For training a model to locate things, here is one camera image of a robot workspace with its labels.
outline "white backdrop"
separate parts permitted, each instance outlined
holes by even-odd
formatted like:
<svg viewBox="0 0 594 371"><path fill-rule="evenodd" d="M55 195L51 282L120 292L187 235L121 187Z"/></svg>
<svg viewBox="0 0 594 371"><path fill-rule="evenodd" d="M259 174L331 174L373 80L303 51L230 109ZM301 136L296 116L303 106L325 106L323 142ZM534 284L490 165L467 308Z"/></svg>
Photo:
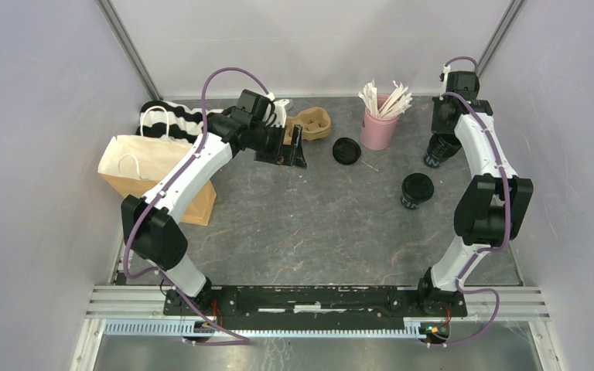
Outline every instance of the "white backdrop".
<svg viewBox="0 0 594 371"><path fill-rule="evenodd" d="M350 95L369 80L439 88L449 58L478 59L509 0L114 0L164 97L198 97L204 80L239 66L285 96ZM254 87L217 78L211 97Z"/></svg>

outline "pink cup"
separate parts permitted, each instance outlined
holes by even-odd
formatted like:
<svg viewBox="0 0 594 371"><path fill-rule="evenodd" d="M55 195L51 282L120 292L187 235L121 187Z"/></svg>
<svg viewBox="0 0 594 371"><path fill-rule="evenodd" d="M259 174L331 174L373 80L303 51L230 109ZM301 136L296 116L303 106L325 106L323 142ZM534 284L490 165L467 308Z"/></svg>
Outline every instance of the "pink cup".
<svg viewBox="0 0 594 371"><path fill-rule="evenodd" d="M377 95L377 106L381 109L387 99L388 95ZM361 143L375 151L385 149L391 143L398 119L399 115L387 120L377 118L371 115L366 108L363 117L363 128L360 130Z"/></svg>

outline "black mounting plate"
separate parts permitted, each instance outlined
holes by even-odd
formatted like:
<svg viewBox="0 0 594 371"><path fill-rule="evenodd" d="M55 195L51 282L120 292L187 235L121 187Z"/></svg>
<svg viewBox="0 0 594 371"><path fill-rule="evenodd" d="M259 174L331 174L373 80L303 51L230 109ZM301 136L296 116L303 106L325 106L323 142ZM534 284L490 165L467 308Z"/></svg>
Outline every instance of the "black mounting plate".
<svg viewBox="0 0 594 371"><path fill-rule="evenodd" d="M167 298L164 315L194 315L174 290ZM464 300L423 304L415 288L400 286L213 286L195 299L206 315L214 301L233 330L403 329L404 317L444 318L446 307L452 317L468 315Z"/></svg>

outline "black and white striped fabric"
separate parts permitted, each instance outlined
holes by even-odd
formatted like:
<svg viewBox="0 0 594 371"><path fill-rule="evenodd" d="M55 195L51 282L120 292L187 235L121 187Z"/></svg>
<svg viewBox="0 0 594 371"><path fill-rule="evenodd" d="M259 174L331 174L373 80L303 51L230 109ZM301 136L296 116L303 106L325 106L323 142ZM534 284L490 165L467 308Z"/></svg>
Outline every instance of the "black and white striped fabric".
<svg viewBox="0 0 594 371"><path fill-rule="evenodd" d="M145 111L154 106L160 106L167 110L169 123L167 123L165 111L160 108L152 109L145 116L142 126L138 126L138 130L135 132L137 135L141 134L140 130L142 129L142 134L145 137L162 138L166 135L167 124L169 124L169 137L173 140L194 143L196 137L201 134L203 130L201 108L191 110L187 106L168 102L167 100L152 100L142 105L140 118L142 118ZM207 117L221 112L221 109L207 110Z"/></svg>

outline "white wall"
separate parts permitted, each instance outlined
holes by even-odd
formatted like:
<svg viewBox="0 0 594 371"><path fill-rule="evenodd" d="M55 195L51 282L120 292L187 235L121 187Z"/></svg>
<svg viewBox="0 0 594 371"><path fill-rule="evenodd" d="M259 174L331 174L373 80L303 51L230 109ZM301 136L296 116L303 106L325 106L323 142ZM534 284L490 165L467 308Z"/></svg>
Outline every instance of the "white wall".
<svg viewBox="0 0 594 371"><path fill-rule="evenodd" d="M146 100L94 0L0 1L0 371L69 367L118 233L97 163Z"/></svg>
<svg viewBox="0 0 594 371"><path fill-rule="evenodd" d="M594 369L594 2L526 2L482 78L505 153L534 181L515 240L568 369Z"/></svg>
<svg viewBox="0 0 594 371"><path fill-rule="evenodd" d="M114 0L165 97L198 97L214 70L250 70L284 96L355 95L372 79L429 94L452 56L481 56L509 0ZM215 79L211 97L257 87Z"/></svg>

